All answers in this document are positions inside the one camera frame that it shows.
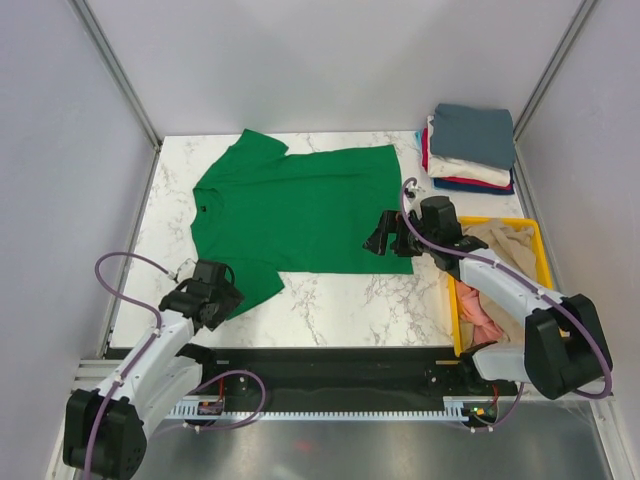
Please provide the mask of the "green t shirt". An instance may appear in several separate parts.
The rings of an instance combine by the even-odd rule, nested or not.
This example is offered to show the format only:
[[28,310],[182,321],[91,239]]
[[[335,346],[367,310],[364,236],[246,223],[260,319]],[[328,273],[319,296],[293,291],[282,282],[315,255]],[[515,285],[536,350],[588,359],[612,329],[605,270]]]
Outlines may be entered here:
[[391,145],[291,154],[246,130],[193,188],[193,243],[200,259],[234,271],[245,297],[234,316],[283,290],[283,272],[411,274],[410,259],[363,247],[397,209],[400,183]]

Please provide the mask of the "yellow plastic bin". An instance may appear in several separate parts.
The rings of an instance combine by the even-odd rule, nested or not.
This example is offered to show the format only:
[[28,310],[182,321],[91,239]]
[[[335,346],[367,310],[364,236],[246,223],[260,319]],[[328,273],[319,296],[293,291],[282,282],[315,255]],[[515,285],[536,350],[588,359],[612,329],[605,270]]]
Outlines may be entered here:
[[[458,220],[463,230],[474,227],[476,225],[484,225],[487,222],[496,222],[496,219],[477,216],[460,216]],[[543,244],[543,238],[537,222],[532,219],[518,218],[500,218],[499,221],[505,226],[509,226],[516,232],[530,231],[532,233],[530,240],[530,250],[536,257],[536,279],[544,287],[553,289],[554,284],[551,276],[551,270],[549,268]],[[461,353],[468,350],[472,345],[477,344],[477,341],[475,340],[475,333],[480,331],[480,328],[476,327],[473,323],[464,320],[460,316],[460,313],[463,311],[463,305],[460,303],[459,297],[457,295],[456,280],[453,277],[449,276],[447,285],[448,299],[451,308],[451,336],[453,339],[453,349],[454,353],[459,356]],[[507,327],[507,331],[501,336],[501,343],[524,344],[524,328],[520,326],[515,320],[498,323],[498,326]]]

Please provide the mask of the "beige t shirt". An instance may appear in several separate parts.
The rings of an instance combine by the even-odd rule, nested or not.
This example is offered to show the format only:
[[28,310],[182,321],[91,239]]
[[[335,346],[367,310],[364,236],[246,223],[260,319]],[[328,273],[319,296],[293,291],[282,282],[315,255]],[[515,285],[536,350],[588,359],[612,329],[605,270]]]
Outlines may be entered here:
[[[537,280],[536,257],[530,250],[532,235],[530,231],[516,232],[509,226],[502,224],[499,219],[496,219],[496,222],[487,222],[484,225],[476,225],[465,229],[463,233],[477,237],[486,243],[502,261],[528,276],[531,280]],[[496,325],[509,320],[515,320],[520,325],[518,320],[480,291],[479,298],[483,310]],[[500,328],[503,330],[503,334],[507,331],[506,326]]]

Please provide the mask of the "pink t shirt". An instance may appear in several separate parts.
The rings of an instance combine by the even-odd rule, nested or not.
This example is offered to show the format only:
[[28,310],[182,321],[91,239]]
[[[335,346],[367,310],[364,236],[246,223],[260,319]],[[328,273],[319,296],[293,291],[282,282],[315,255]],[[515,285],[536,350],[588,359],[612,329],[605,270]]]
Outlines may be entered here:
[[463,347],[500,340],[503,330],[483,310],[479,291],[462,282],[456,282],[455,288]]

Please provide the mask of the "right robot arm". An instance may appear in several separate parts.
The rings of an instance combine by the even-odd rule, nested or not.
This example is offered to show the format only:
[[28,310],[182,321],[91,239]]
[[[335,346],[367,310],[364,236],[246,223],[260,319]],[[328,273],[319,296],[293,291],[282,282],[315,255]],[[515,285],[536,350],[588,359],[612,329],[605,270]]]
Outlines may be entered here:
[[425,198],[411,211],[383,212],[363,247],[379,256],[430,255],[441,271],[486,295],[523,328],[522,344],[489,341],[463,352],[457,377],[465,391],[481,393],[501,380],[529,383],[551,400],[611,394],[613,362],[594,303],[541,285],[486,242],[464,234],[447,197]]

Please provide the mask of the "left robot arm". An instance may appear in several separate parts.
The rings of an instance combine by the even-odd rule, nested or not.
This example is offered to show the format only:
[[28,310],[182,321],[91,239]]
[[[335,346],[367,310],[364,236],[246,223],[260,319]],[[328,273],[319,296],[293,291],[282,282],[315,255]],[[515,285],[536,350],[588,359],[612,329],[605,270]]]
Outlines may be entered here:
[[201,329],[215,330],[244,300],[233,269],[199,260],[158,305],[133,303],[153,322],[122,362],[91,389],[77,389],[66,404],[62,460],[85,478],[130,479],[148,442],[170,410],[189,392],[208,393],[219,369],[193,344]]

